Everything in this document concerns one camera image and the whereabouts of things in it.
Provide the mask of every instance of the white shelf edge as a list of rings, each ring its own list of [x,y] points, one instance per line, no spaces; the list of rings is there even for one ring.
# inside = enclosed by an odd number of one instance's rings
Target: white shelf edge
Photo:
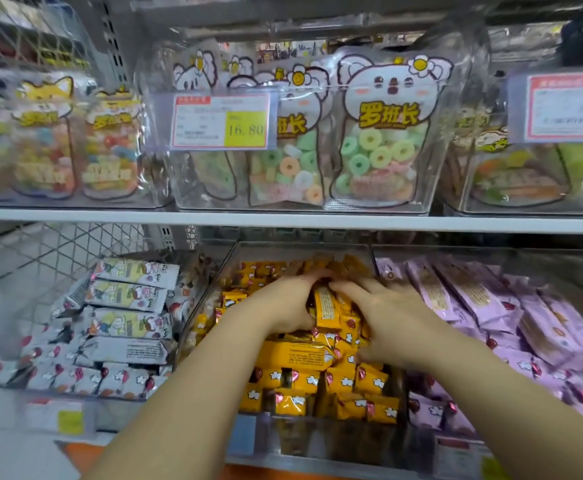
[[[239,212],[8,209],[0,221],[97,222],[161,225],[294,227],[448,232],[506,232],[583,234],[583,218],[573,217],[438,217],[382,214],[328,214],[322,212]]]

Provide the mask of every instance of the koala nose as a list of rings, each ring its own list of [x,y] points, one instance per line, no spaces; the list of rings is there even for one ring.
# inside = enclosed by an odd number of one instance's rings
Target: koala nose
[[[392,77],[390,87],[387,88],[387,94],[396,95],[399,93],[399,80]]]

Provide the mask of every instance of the orange surface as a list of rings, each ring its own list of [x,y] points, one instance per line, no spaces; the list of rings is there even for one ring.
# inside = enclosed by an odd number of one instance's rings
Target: orange surface
[[[56,442],[67,455],[80,475],[86,473],[95,463],[104,447],[86,443]],[[246,467],[243,465],[225,465],[218,480],[344,480],[341,477],[326,477],[295,472],[283,472],[268,468]]]

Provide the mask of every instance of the hand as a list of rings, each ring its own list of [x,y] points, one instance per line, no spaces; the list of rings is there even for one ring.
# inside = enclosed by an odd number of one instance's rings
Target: hand
[[[331,282],[358,305],[372,329],[370,346],[360,349],[356,361],[383,362],[431,372],[438,361],[466,344],[466,337],[432,312],[408,282],[388,286],[372,278]]]
[[[307,298],[312,285],[321,278],[333,275],[328,269],[315,269],[296,276],[302,264],[293,264],[285,275],[258,290],[246,300],[232,306],[235,310],[258,320],[270,333],[288,333],[296,330],[311,330],[316,320],[307,312]]]

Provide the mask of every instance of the orange ring candy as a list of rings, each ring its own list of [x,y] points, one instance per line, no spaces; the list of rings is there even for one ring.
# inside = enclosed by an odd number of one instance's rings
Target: orange ring candy
[[[312,185],[305,190],[305,200],[315,205],[320,205],[323,202],[323,189],[320,185]]]
[[[285,157],[280,160],[280,173],[285,177],[293,177],[299,171],[301,171],[301,164],[296,158]]]

